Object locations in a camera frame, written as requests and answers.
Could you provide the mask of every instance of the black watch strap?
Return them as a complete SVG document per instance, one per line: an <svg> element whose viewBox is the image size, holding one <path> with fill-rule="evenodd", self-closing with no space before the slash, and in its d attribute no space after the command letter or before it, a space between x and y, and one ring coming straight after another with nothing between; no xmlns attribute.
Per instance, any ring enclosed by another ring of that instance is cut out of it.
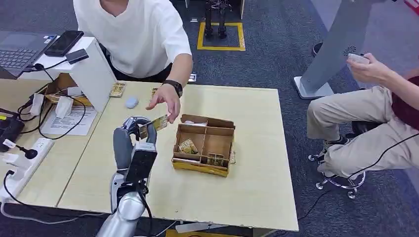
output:
<svg viewBox="0 0 419 237"><path fill-rule="evenodd" d="M176 91L177 95L179 96L179 98L182 96L183 94L183 87L182 84L178 83L177 81L173 81L173 80L165 80L163 81L163 84L170 84L174 87L174 90Z"/></svg>

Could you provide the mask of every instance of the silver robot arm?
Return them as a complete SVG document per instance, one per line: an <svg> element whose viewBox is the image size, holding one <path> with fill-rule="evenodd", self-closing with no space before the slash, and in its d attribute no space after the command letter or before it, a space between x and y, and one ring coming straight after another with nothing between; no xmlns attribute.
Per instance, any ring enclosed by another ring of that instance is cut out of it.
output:
<svg viewBox="0 0 419 237"><path fill-rule="evenodd" d="M146 142L139 141L139 124L147 126ZM135 146L130 135L135 134ZM112 214L100 228L97 237L132 237L139 218L148 207L147 179L157 156L157 131L144 117L129 117L114 131L114 154L117 172L111 180Z"/></svg>
<svg viewBox="0 0 419 237"><path fill-rule="evenodd" d="M137 192L125 194L117 211L103 223L97 237L133 237L145 206Z"/></svg>

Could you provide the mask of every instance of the chrome stool base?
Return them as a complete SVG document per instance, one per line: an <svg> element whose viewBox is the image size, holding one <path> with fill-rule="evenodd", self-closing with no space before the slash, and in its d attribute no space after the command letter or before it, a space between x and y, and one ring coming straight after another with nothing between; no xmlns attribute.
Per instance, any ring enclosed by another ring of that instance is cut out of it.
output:
<svg viewBox="0 0 419 237"><path fill-rule="evenodd" d="M316 161L318 157L319 157L318 155L309 155L308 160L309 161ZM331 183L331 184L333 184L337 187L340 187L340 188L343 188L343 189L348 189L349 190L348 191L348 197L350 199L355 199L356 194L358 193L358 188L365 182L365 171L361 173L361 181L357 184L355 184L353 180L347 179L350 186L342 185L342 184L339 184L338 182L336 182L335 178L337 176L326 177L324 173L322 173L322 174L323 174L324 180L322 182L317 182L316 183L316 188L318 190L322 190L326 183Z"/></svg>

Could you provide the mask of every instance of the hand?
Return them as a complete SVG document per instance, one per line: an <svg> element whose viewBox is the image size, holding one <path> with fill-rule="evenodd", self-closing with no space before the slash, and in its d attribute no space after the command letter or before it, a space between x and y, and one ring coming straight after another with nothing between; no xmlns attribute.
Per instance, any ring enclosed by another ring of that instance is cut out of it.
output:
<svg viewBox="0 0 419 237"><path fill-rule="evenodd" d="M381 84L394 73L386 65L378 61L372 54L367 53L364 57L370 60L369 64L356 63L350 59L347 60L356 80L364 83Z"/></svg>
<svg viewBox="0 0 419 237"><path fill-rule="evenodd" d="M168 112L170 114L168 120L170 123L173 123L180 113L180 99L176 90L170 84L163 84L160 86L156 93L154 93L146 110L152 110L157 104L163 102L166 102L168 105Z"/></svg>

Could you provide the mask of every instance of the wooden table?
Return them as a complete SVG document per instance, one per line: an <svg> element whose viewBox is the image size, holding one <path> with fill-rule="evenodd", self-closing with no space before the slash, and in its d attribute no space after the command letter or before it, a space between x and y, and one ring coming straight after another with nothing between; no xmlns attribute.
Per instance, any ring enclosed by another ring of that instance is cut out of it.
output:
<svg viewBox="0 0 419 237"><path fill-rule="evenodd" d="M30 95L48 82L47 80L0 79L0 107L16 111L17 108L28 101ZM47 156L17 197L20 201L37 206L57 206L99 118L100 114L96 116L87 136L67 135L55 141ZM38 122L38 118L26 122L24 130L35 128ZM40 137L39 133L35 131L20 136L16 143L30 148ZM13 149L10 152L22 154L18 149ZM1 180L3 180L8 170L9 166L0 161Z"/></svg>
<svg viewBox="0 0 419 237"><path fill-rule="evenodd" d="M122 98L111 98L87 145L60 208L110 212L109 185L116 171L113 130L129 116L157 118L165 104L147 111L157 83L128 82ZM124 106L137 96L134 109ZM170 159L177 123L158 132L158 156L147 196L156 218L297 231L298 223L275 89L188 85L181 114L227 119L236 125L233 150L237 163L228 177L175 170Z"/></svg>

